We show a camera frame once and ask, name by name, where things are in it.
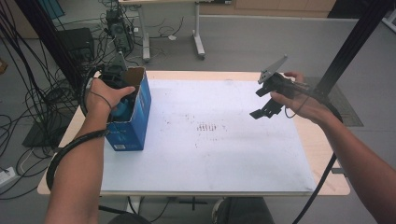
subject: computer tower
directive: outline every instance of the computer tower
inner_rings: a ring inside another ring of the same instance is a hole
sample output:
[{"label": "computer tower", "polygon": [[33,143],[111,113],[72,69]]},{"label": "computer tower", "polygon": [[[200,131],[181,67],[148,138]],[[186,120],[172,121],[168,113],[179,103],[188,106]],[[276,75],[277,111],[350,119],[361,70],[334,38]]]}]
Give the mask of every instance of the computer tower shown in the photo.
[{"label": "computer tower", "polygon": [[94,59],[94,42],[89,28],[58,31],[58,36],[77,62],[90,62]]}]

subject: forearm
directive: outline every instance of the forearm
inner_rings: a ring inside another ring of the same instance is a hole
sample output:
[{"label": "forearm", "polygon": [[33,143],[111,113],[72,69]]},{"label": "forearm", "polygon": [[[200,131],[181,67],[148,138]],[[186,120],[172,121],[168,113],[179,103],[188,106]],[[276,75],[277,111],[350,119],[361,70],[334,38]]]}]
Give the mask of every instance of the forearm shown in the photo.
[{"label": "forearm", "polygon": [[378,223],[396,220],[396,172],[333,116],[318,124],[363,204]]},{"label": "forearm", "polygon": [[[107,112],[88,115],[76,137],[105,129],[107,116]],[[59,214],[68,216],[67,213],[70,216],[64,221],[69,223],[83,223],[86,220],[97,222],[104,141],[104,137],[94,138],[72,149],[62,159],[51,191],[48,223],[62,222]],[[83,213],[83,216],[76,216],[75,213]]]}]

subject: white tabletop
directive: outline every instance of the white tabletop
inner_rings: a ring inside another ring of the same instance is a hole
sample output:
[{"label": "white tabletop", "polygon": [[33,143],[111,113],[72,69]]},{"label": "white tabletop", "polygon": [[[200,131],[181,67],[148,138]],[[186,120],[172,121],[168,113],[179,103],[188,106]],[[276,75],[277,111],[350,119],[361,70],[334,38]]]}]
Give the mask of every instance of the white tabletop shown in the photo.
[{"label": "white tabletop", "polygon": [[305,194],[315,188],[300,138],[284,116],[255,120],[268,101],[255,81],[150,80],[143,151],[105,145],[102,191]]}]

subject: power strip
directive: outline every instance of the power strip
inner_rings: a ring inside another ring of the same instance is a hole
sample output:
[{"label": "power strip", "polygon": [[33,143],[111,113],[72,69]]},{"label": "power strip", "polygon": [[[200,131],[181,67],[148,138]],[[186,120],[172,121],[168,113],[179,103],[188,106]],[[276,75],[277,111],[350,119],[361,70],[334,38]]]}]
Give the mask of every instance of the power strip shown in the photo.
[{"label": "power strip", "polygon": [[6,170],[8,170],[8,173],[6,173],[5,171],[2,171],[0,173],[0,188],[13,181],[14,179],[18,178],[18,176],[15,175],[14,168],[9,167]]}]

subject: black pole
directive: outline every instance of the black pole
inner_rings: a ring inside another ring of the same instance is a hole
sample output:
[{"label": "black pole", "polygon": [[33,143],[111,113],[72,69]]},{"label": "black pole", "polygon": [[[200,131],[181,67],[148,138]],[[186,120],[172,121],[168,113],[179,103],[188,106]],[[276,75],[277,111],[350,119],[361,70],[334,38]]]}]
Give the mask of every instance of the black pole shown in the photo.
[{"label": "black pole", "polygon": [[30,22],[38,37],[42,40],[54,61],[75,92],[79,92],[82,74],[56,35],[55,26],[38,0],[15,0],[26,19]]},{"label": "black pole", "polygon": [[346,42],[338,51],[323,78],[316,86],[316,93],[326,97],[337,80],[343,75],[349,64],[369,38],[375,27],[381,22],[389,10],[391,0],[372,0],[358,23],[349,34]]}]

